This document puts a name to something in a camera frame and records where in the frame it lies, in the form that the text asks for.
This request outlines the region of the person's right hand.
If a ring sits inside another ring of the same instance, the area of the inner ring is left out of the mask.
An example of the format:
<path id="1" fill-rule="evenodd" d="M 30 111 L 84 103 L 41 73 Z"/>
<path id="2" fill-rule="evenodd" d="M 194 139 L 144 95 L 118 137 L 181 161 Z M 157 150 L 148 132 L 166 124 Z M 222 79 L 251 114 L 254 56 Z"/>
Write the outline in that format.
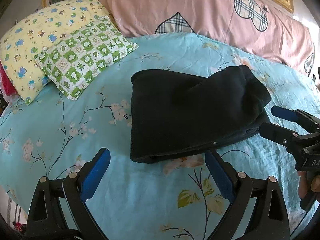
<path id="1" fill-rule="evenodd" d="M 300 199 L 304 198 L 309 190 L 316 193 L 316 199 L 320 202 L 320 177 L 315 176 L 312 182 L 308 182 L 306 172 L 298 171 L 299 176 L 299 186 L 298 186 L 298 196 Z"/>

